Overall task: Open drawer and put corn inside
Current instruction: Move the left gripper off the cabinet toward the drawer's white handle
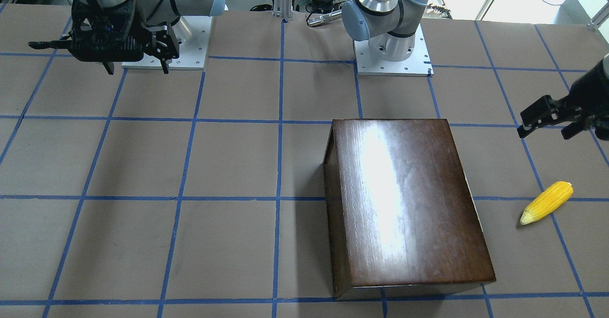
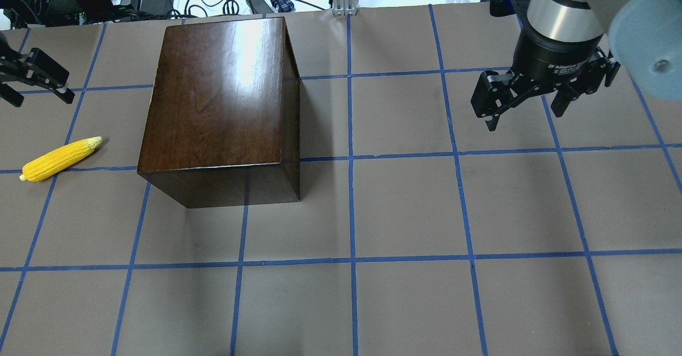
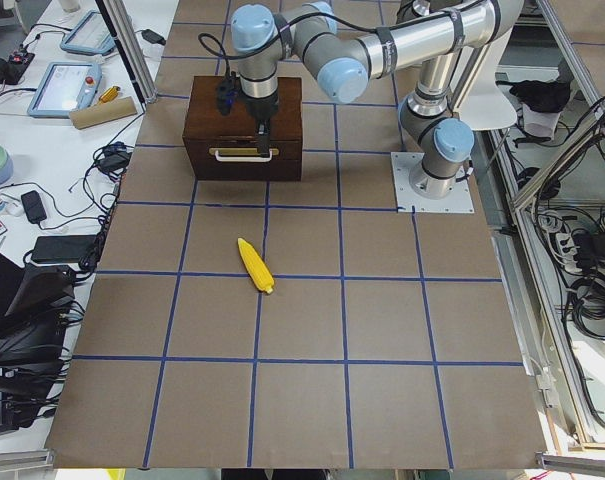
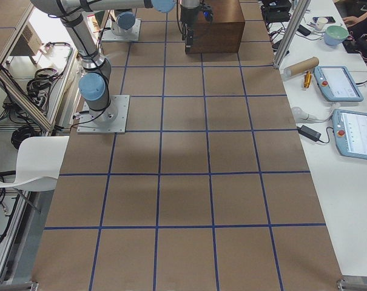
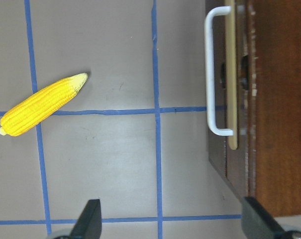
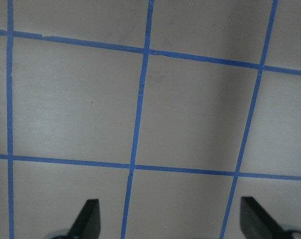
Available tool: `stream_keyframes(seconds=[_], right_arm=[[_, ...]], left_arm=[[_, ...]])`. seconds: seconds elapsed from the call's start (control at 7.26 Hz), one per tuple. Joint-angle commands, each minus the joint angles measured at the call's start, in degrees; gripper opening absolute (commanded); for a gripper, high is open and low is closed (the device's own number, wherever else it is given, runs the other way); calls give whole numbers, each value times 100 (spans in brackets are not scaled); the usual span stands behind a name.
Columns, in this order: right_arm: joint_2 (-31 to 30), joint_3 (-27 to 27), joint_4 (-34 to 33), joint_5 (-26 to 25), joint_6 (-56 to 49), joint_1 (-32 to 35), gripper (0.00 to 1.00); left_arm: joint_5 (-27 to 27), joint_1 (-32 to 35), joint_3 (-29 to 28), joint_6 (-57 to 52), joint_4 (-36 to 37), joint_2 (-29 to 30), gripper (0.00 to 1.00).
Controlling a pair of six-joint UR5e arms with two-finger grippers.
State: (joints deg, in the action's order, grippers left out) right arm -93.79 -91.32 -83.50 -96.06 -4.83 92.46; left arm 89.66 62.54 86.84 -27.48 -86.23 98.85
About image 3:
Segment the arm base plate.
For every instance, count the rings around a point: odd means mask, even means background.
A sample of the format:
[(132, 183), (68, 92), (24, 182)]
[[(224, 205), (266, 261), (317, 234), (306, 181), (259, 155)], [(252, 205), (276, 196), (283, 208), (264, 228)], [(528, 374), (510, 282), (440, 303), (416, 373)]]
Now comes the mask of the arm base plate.
[(475, 210), (462, 164), (454, 177), (439, 180), (423, 170), (423, 156), (418, 152), (391, 153), (397, 211), (473, 214)]

